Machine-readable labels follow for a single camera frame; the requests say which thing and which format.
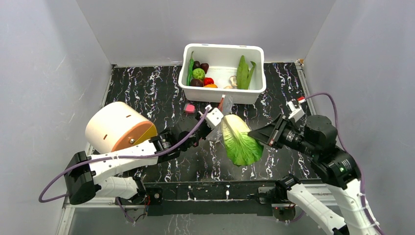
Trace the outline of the green napa cabbage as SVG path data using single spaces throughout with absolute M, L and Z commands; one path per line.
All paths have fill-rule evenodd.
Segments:
M 246 122 L 237 115 L 225 115 L 221 120 L 227 157 L 234 165 L 252 165 L 262 157 L 263 146 L 248 135 L 250 131 Z

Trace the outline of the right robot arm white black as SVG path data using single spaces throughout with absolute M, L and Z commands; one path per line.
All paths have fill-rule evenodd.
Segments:
M 270 194 L 308 214 L 327 235 L 381 235 L 363 189 L 364 177 L 355 159 L 336 145 L 338 131 L 329 118 L 308 116 L 303 128 L 284 115 L 250 131 L 250 137 L 275 149 L 284 146 L 311 157 L 311 166 L 333 195 L 341 216 L 311 194 L 294 175 L 275 182 Z

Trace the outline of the clear zip top bag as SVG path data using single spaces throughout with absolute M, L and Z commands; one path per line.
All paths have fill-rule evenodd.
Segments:
M 221 113 L 221 117 L 223 118 L 226 115 L 231 113 L 233 106 L 233 97 L 230 95 L 222 95 L 222 99 L 219 103 L 218 110 Z M 221 130 L 221 118 L 218 121 L 218 124 L 212 130 L 212 132 L 207 136 L 207 140 L 218 142 L 222 138 L 222 130 Z

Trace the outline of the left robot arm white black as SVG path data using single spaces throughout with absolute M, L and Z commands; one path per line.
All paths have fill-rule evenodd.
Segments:
M 204 120 L 188 116 L 159 135 L 132 147 L 100 155 L 88 156 L 84 151 L 75 153 L 64 174 L 70 204 L 83 204 L 96 196 L 142 203 L 146 190 L 141 179 L 133 176 L 120 178 L 118 174 L 179 157 L 189 148 L 197 147 L 199 141 L 205 140 L 220 122 L 221 118 L 211 114 Z

